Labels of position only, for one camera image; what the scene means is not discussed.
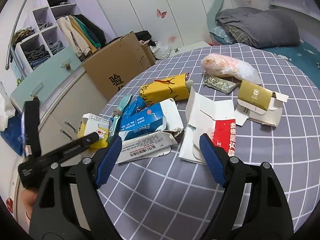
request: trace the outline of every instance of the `red label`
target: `red label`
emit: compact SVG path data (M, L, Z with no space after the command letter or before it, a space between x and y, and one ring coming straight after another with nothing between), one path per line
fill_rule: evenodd
M217 147L223 148L228 155L234 156L236 150L236 120L218 120L211 141Z

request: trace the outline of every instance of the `hand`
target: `hand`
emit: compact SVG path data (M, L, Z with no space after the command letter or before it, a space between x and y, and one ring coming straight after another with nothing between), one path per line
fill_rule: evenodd
M21 193L21 201L24 205L24 208L26 210L26 214L29 219L31 219L33 206L36 202L36 198L38 195L38 189L35 188L27 188Z

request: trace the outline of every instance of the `metal rod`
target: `metal rod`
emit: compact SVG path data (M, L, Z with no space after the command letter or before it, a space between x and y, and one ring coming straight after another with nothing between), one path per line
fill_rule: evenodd
M14 23L14 25L13 25L13 29L12 29L12 33L11 33L10 41L9 41L9 45L8 45L7 62L6 62L6 64L5 64L5 69L6 69L6 70L8 70L9 67L10 67L10 66L9 66L9 62L10 62L10 47L11 47L11 45L12 45L13 36L14 36L15 31L16 31L16 28L17 28L17 24L18 24L20 15L21 15L21 13L22 13L22 10L23 10L26 2L27 2L27 0L24 0L22 6L21 6L21 8L20 8L20 11L19 11L19 13L18 13L17 19L16 19L16 21L15 21L15 23Z
M11 51L13 60L14 60L14 62L15 62L16 65L17 65L18 70L20 71L21 75L22 75L24 78L26 78L27 75L26 75L24 69L22 68L22 66L21 66L21 64L20 64L20 61L18 60L17 55L16 55L16 52L14 51L14 48L13 48L12 45L10 46L10 51Z

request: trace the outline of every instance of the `white plastic bag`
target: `white plastic bag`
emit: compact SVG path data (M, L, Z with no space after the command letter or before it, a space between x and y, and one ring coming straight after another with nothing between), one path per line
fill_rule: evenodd
M171 52L169 45L165 43L162 44L161 41L156 41L155 43L156 43L155 47L150 46L150 49L153 55L155 55L157 59L165 59L169 57Z
M8 119L14 117L16 109L14 109L4 86L0 81L0 131L3 132L8 127Z
M209 76L235 77L257 85L262 84L258 71L248 62L237 58L211 53L201 61L201 66Z

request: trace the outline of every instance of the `grid patterned bedsheet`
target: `grid patterned bedsheet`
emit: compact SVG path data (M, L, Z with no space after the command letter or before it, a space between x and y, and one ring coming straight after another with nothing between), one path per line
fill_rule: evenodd
M191 74L194 89L212 100L232 99L236 107L238 89L230 95L201 85L200 61L220 53L249 62L264 87L289 95L277 128L246 121L236 128L236 156L260 165L270 162L287 197L295 231L319 201L320 91L301 70L274 54L244 44L204 47L158 61L121 89L101 116L110 117L123 95L137 96L143 84L156 78ZM187 101L177 102L186 126ZM107 184L98 190L116 229L126 240L199 239L222 197L206 166L178 158L181 140L171 153L116 165ZM246 185L234 228L242 225L249 200Z

